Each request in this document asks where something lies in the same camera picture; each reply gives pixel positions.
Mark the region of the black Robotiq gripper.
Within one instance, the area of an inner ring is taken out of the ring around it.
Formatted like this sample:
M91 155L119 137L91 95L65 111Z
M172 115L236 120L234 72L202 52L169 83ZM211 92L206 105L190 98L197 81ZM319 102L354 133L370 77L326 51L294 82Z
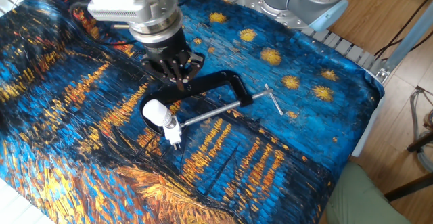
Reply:
M183 85L182 74L179 70L179 64L185 66L186 62L189 62L185 81L192 80L204 64L204 56L192 52L182 30L178 30L165 41L143 43L143 47L150 67L156 72L165 72L169 80L176 83L180 91L184 91L185 87Z

